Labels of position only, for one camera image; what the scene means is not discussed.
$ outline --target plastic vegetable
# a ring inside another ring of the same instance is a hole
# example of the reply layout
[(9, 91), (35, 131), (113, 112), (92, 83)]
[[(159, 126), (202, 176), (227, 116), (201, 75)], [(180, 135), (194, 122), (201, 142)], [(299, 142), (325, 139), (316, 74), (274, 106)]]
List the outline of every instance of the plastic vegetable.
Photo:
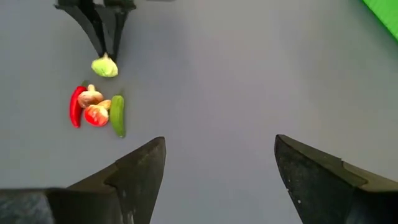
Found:
[(103, 57), (94, 60), (91, 68), (99, 76), (107, 78), (115, 77), (119, 73), (118, 66), (108, 57), (107, 53)]
[(121, 94), (112, 97), (109, 116), (116, 135), (124, 138), (126, 135), (126, 130), (124, 129), (124, 98)]
[(97, 105), (104, 100), (104, 96), (95, 90), (95, 86), (90, 84), (87, 87), (87, 91), (80, 93), (78, 97), (79, 105), (82, 108), (86, 108), (89, 105)]
[(78, 102), (78, 97), (80, 93), (83, 93), (87, 90), (86, 88), (87, 81), (85, 80), (80, 86), (76, 87), (75, 91), (73, 92), (72, 96), (70, 97), (69, 102), (69, 118), (72, 122), (73, 127), (80, 128), (80, 117), (81, 111), (83, 110)]
[(111, 106), (111, 100), (104, 100), (97, 105), (89, 105), (84, 112), (85, 119), (93, 126), (104, 126), (109, 120), (108, 109)]

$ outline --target brown mushroom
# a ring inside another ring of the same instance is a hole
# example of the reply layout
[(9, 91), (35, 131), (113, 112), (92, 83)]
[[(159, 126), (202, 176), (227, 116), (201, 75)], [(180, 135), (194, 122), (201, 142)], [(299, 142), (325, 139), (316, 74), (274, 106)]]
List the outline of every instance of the brown mushroom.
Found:
[(104, 96), (95, 90), (94, 85), (90, 84), (87, 87), (87, 91), (80, 93), (77, 100), (82, 108), (86, 108), (89, 105), (97, 105), (104, 100)]

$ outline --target green object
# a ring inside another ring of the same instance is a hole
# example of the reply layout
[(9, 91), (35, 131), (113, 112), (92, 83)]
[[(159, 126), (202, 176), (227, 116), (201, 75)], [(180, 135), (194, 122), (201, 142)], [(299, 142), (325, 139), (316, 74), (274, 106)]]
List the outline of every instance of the green object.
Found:
[(107, 53), (105, 53), (103, 57), (94, 60), (91, 64), (91, 68), (99, 76), (106, 78), (115, 77), (119, 73), (118, 66), (108, 57)]
[(398, 0), (364, 0), (364, 2), (398, 40)]
[(124, 98), (121, 94), (112, 97), (109, 120), (116, 135), (124, 138), (126, 135), (126, 130), (124, 129)]

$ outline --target gray tabletop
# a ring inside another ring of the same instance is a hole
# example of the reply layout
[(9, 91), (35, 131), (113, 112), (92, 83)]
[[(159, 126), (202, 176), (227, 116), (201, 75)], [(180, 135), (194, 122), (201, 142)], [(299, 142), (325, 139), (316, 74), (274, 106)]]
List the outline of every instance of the gray tabletop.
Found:
[[(398, 44), (361, 1), (137, 2), (120, 75), (51, 0), (0, 2), (0, 187), (66, 187), (156, 136), (167, 165), (152, 223), (300, 223), (276, 134), (398, 180)], [(73, 129), (89, 79), (126, 94), (127, 137)]]

